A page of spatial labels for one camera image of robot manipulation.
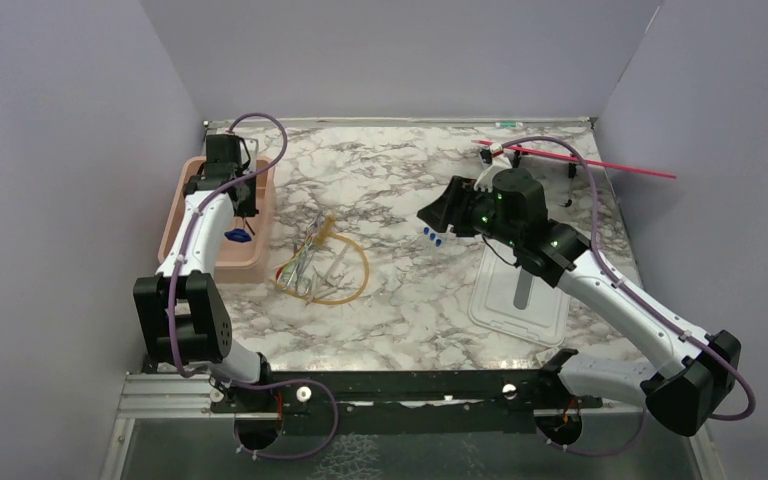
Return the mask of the clear acrylic tube rack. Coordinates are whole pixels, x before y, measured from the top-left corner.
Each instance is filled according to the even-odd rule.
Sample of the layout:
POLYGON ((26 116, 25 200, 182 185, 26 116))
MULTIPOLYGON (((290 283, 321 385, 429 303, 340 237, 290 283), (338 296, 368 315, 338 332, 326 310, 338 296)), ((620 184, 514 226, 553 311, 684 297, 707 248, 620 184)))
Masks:
POLYGON ((436 247, 434 245, 434 240, 430 240, 429 235, 426 236, 423 234, 423 229, 424 227, 420 230, 418 241, 422 253, 428 256, 460 255, 475 245, 479 240, 478 237, 458 237, 450 231, 439 233, 430 228, 431 232, 436 233, 437 238, 443 240, 442 245, 436 247))

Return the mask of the blue base graduated cylinder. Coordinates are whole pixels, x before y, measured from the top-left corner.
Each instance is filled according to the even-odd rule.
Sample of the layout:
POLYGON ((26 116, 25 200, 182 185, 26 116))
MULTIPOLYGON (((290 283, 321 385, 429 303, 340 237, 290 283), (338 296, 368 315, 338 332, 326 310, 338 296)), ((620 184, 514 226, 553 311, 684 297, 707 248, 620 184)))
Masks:
POLYGON ((256 201, 253 197, 241 201, 234 210, 234 227, 224 233, 227 240, 236 243, 250 242, 256 235, 249 219, 258 213, 256 201))

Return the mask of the clear plastic lid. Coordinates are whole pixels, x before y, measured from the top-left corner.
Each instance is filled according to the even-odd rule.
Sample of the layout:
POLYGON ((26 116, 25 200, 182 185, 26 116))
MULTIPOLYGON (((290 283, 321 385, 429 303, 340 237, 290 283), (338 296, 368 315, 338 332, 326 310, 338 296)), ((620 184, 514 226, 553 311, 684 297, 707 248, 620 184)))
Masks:
POLYGON ((511 264, 512 250, 485 247, 468 315, 478 326, 546 347, 565 338, 571 297, 511 264))

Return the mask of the amber rubber tubing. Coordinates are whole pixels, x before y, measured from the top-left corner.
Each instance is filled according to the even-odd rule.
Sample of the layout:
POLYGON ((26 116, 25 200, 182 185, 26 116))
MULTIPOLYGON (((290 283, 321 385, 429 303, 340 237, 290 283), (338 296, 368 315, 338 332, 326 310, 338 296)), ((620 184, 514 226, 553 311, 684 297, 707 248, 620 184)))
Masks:
POLYGON ((298 295, 294 290, 282 290, 276 284, 274 280, 276 270, 287 260, 275 267, 274 272, 269 274, 269 283, 279 292, 302 300, 306 305, 338 306, 356 300, 365 291, 369 282, 371 273, 370 263, 363 248, 354 240, 343 235, 331 233, 324 247, 317 250, 312 262, 305 271, 305 276, 310 280, 310 284, 304 282, 303 286, 311 287, 314 275, 316 273, 324 274, 346 243, 349 243, 351 247, 331 277, 334 288, 321 291, 319 297, 312 303, 308 304, 306 302, 309 291, 306 295, 298 295))

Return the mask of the white clay pipe triangle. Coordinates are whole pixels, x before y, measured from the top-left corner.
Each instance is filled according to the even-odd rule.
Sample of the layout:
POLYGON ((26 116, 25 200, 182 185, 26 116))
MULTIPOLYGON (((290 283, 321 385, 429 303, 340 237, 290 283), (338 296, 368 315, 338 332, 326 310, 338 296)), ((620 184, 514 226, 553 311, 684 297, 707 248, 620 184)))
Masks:
POLYGON ((334 286, 332 285, 331 277, 335 273, 337 267, 342 263, 342 260, 350 250, 350 247, 351 245, 349 243, 346 243, 343 249, 340 251, 340 253, 335 256, 334 260, 329 265, 326 272, 322 275, 318 273, 314 275, 314 277, 312 278, 311 287, 308 292, 308 298, 306 300, 308 304, 316 300, 319 297, 321 291, 334 288, 334 286))

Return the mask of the metal scissors forceps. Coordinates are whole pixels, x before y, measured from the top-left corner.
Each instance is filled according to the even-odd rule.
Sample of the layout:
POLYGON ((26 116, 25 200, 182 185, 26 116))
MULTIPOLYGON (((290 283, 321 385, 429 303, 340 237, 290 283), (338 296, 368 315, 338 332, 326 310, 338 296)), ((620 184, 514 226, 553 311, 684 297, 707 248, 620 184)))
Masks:
POLYGON ((321 233, 321 227, 310 227, 294 238, 291 258, 276 270, 275 282, 279 288, 294 290, 298 295, 307 294, 310 287, 304 287, 303 283, 310 284, 310 280, 305 271, 319 249, 321 233))

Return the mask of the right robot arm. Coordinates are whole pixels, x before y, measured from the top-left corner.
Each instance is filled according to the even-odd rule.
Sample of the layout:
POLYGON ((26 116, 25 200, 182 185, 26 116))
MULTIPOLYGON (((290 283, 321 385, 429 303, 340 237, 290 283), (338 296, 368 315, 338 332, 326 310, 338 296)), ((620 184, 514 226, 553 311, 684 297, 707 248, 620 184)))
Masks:
POLYGON ((585 304, 645 356, 623 362, 557 355, 536 383, 545 404, 560 407, 574 396, 618 400, 690 437, 734 388, 740 341, 681 318, 628 281, 576 228, 550 219, 543 186, 526 170, 454 176, 417 216, 436 233, 509 247, 515 266, 585 304))

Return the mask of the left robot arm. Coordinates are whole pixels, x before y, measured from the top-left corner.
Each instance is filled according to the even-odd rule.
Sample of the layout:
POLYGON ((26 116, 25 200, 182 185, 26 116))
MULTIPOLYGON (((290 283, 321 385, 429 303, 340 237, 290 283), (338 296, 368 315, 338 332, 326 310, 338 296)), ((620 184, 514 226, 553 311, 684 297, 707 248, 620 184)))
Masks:
POLYGON ((154 364, 237 381, 236 396, 258 411, 273 401, 266 360, 233 337, 217 287, 220 250, 236 220, 257 215, 259 143, 233 133, 207 136, 206 157, 185 167, 156 272, 136 280, 133 297, 154 364))

